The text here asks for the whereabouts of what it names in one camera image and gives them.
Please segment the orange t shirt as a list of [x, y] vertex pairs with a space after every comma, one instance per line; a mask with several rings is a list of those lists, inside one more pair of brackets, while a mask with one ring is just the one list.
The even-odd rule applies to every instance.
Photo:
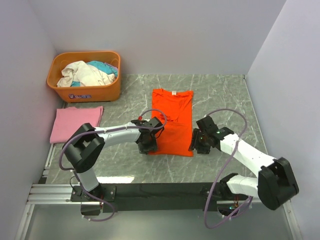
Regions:
[[161, 112], [153, 111], [152, 116], [162, 123], [167, 119], [164, 130], [157, 133], [157, 150], [150, 155], [175, 155], [192, 157], [189, 150], [192, 139], [192, 90], [177, 92], [163, 88], [152, 90], [151, 107]]

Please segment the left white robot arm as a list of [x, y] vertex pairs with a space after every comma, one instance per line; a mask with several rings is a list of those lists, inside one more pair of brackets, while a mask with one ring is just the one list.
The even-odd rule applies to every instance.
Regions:
[[157, 117], [141, 118], [113, 127], [93, 127], [83, 124], [62, 147], [61, 155], [72, 165], [72, 170], [82, 184], [82, 195], [94, 201], [103, 195], [93, 167], [104, 148], [122, 143], [136, 143], [141, 154], [158, 149], [156, 134], [165, 129]]

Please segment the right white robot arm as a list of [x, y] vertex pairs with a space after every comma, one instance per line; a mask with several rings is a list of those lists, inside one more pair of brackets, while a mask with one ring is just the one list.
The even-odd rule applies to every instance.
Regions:
[[212, 191], [221, 200], [237, 195], [258, 198], [268, 209], [276, 210], [299, 193], [290, 162], [267, 155], [242, 140], [227, 127], [218, 128], [210, 116], [196, 122], [189, 150], [209, 154], [212, 148], [230, 155], [247, 167], [253, 177], [231, 173], [218, 181]]

